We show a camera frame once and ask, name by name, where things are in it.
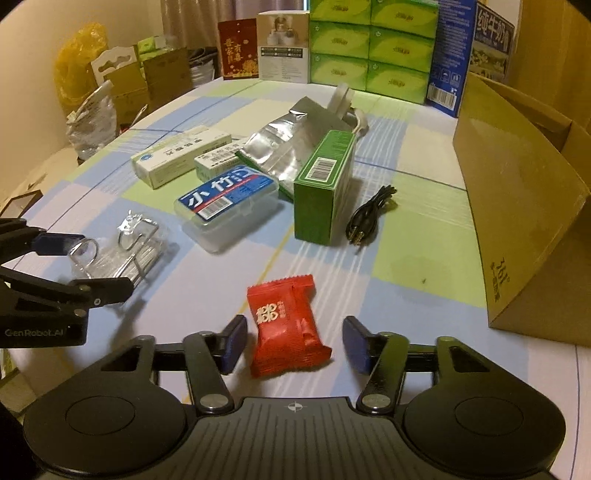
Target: black cable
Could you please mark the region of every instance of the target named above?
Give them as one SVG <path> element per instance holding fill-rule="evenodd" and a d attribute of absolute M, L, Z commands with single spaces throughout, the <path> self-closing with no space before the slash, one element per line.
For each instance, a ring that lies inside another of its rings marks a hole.
<path fill-rule="evenodd" d="M 350 244 L 360 245 L 364 240 L 371 238 L 378 227 L 379 211 L 395 193 L 394 187 L 384 185 L 373 197 L 355 210 L 345 229 L 345 235 Z"/>

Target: white product box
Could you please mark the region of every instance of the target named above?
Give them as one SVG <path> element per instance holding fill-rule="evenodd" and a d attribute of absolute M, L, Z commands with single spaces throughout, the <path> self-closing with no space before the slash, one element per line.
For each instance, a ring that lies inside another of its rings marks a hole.
<path fill-rule="evenodd" d="M 310 12 L 272 10 L 256 16 L 259 78 L 310 83 Z"/>
<path fill-rule="evenodd" d="M 208 181 L 241 163 L 240 158 L 235 154 L 237 150 L 244 146 L 247 140 L 247 138 L 236 140 L 195 157 L 197 177 L 202 181 Z"/>
<path fill-rule="evenodd" d="M 131 157 L 138 178 L 157 189 L 194 169 L 196 156 L 232 141 L 231 135 L 226 132 L 200 128 L 179 134 L 171 141 L 162 142 Z"/>

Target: green tissue box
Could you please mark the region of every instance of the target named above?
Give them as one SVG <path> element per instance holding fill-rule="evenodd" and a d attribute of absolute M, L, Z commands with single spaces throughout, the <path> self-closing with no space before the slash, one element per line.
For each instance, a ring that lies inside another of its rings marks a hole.
<path fill-rule="evenodd" d="M 366 59 L 369 51 L 369 27 L 310 22 L 310 50 L 313 53 Z"/>
<path fill-rule="evenodd" d="M 372 0 L 371 24 L 435 38 L 437 0 Z"/>
<path fill-rule="evenodd" d="M 368 92 L 423 103 L 428 83 L 428 73 L 386 63 L 369 62 Z"/>
<path fill-rule="evenodd" d="M 310 20 L 369 25 L 371 0 L 310 0 Z"/>
<path fill-rule="evenodd" d="M 339 85 L 346 83 L 355 90 L 365 90 L 368 61 L 337 55 L 314 53 L 310 57 L 312 83 Z"/>
<path fill-rule="evenodd" d="M 429 73 L 435 40 L 371 27 L 369 59 Z"/>

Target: plastic soap box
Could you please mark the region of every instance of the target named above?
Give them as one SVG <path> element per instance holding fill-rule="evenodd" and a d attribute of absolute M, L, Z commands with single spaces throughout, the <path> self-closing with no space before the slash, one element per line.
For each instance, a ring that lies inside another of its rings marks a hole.
<path fill-rule="evenodd" d="M 174 202 L 183 231 L 215 253 L 245 236 L 279 207 L 278 183 L 238 165 L 187 192 Z"/>

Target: plastic bag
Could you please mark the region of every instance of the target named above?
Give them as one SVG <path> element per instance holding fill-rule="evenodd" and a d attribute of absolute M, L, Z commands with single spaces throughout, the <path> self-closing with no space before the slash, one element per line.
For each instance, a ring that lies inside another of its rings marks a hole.
<path fill-rule="evenodd" d="M 78 110 L 95 91 L 97 85 L 90 62 L 107 49 L 104 26 L 91 23 L 81 28 L 57 54 L 53 80 L 65 115 Z"/>
<path fill-rule="evenodd" d="M 66 135 L 81 160 L 88 160 L 117 137 L 112 90 L 113 84 L 107 80 L 67 117 Z"/>

